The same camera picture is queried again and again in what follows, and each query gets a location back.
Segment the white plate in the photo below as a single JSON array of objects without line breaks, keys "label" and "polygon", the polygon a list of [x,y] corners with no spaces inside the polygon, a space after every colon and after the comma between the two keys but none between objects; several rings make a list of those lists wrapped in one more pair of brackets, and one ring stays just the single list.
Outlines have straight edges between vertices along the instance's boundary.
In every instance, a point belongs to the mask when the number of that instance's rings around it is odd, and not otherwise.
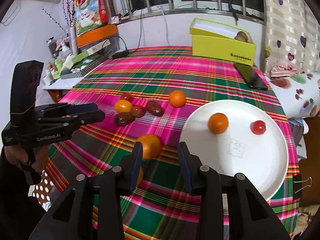
[{"label": "white plate", "polygon": [[[208,129],[211,115],[223,113],[229,127],[215,135]],[[266,132],[255,135],[250,124],[262,120]],[[180,141],[185,141],[191,154],[218,173],[234,176],[241,172],[258,189],[265,200],[281,187],[288,168],[288,148],[275,121],[261,109],[236,100],[219,100],[194,111],[183,126]]]}]

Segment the orange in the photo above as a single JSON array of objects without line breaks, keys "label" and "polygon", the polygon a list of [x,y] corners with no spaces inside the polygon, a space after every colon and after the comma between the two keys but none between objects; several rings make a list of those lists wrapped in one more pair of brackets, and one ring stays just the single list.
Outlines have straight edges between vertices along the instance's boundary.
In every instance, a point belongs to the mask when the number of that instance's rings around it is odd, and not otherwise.
[{"label": "orange", "polygon": [[169,102],[173,107],[183,107],[186,101],[186,95],[181,90],[175,90],[169,95]]},{"label": "orange", "polygon": [[117,113],[129,113],[131,111],[132,104],[127,100],[119,100],[115,104],[115,110]]},{"label": "orange", "polygon": [[143,154],[142,159],[152,159],[157,157],[161,152],[161,142],[159,138],[153,134],[141,135],[137,142],[142,143]]},{"label": "orange", "polygon": [[143,170],[142,170],[142,168],[140,167],[139,174],[138,174],[137,185],[136,185],[136,186],[139,186],[139,184],[142,182],[142,178],[143,178]]},{"label": "orange", "polygon": [[208,128],[215,134],[224,133],[228,129],[228,126],[229,121],[225,114],[215,113],[209,118]]}]

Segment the brown polka dot cloth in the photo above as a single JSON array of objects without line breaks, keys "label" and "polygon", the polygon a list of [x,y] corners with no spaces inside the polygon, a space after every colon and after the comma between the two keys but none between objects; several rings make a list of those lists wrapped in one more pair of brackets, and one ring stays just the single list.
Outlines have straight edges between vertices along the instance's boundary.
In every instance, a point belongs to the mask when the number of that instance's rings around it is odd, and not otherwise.
[{"label": "brown polka dot cloth", "polygon": [[36,197],[39,203],[42,205],[43,203],[50,201],[49,194],[53,187],[53,183],[46,172],[42,173],[41,178],[42,180],[38,185],[35,186],[32,196]]}]

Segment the red tomato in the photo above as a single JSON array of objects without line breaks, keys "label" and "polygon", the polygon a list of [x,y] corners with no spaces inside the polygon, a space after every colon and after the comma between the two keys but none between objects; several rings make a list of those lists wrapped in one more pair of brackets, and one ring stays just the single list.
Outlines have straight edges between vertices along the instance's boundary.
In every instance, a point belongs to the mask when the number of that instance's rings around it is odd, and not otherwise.
[{"label": "red tomato", "polygon": [[131,108],[131,114],[136,118],[143,117],[145,113],[146,113],[146,110],[144,109],[143,106],[136,105]]},{"label": "red tomato", "polygon": [[121,100],[127,100],[127,101],[129,101],[129,102],[132,102],[132,100],[133,100],[132,96],[131,96],[129,93],[127,93],[127,92],[123,93],[123,94],[120,96],[120,99],[121,99]]},{"label": "red tomato", "polygon": [[266,132],[266,123],[261,120],[252,122],[250,124],[250,129],[256,135],[264,134]]}]

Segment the smartphone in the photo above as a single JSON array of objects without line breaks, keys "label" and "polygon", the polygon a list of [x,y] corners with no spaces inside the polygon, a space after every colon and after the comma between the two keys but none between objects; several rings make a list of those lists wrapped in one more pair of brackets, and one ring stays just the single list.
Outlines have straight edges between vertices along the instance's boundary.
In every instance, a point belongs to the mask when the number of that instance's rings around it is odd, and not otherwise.
[{"label": "smartphone", "polygon": [[234,63],[234,66],[249,88],[254,90],[268,90],[267,85],[250,66],[241,63]]}]

